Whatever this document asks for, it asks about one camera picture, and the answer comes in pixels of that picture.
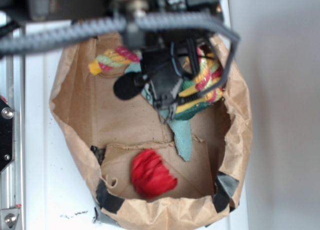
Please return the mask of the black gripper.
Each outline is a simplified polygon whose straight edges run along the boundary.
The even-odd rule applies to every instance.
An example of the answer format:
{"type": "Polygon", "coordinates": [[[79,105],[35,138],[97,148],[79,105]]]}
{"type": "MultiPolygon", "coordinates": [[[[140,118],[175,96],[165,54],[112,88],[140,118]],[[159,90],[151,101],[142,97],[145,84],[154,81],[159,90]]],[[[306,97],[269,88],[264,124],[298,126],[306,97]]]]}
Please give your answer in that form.
{"type": "MultiPolygon", "coordinates": [[[[175,119],[179,105],[196,99],[193,94],[179,97],[183,81],[193,80],[200,73],[198,42],[191,31],[174,31],[148,34],[149,47],[142,51],[141,70],[146,76],[155,108],[167,108],[159,112],[159,120],[165,125],[175,119]]],[[[141,73],[130,72],[121,76],[113,86],[120,100],[139,95],[145,86],[141,73]]]]}

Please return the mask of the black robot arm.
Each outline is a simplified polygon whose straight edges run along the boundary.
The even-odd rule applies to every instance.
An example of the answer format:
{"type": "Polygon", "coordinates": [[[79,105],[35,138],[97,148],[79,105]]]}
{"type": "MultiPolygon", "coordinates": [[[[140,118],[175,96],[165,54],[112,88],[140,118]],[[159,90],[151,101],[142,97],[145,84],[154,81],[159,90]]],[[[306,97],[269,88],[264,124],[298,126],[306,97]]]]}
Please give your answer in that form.
{"type": "Polygon", "coordinates": [[[1,56],[39,53],[119,32],[123,47],[100,54],[89,65],[101,73],[136,62],[113,91],[121,100],[149,92],[153,108],[177,119],[199,103],[211,103],[226,82],[223,69],[211,80],[215,48],[209,38],[232,34],[223,25],[221,0],[0,0],[10,22],[0,28],[1,56]]]}

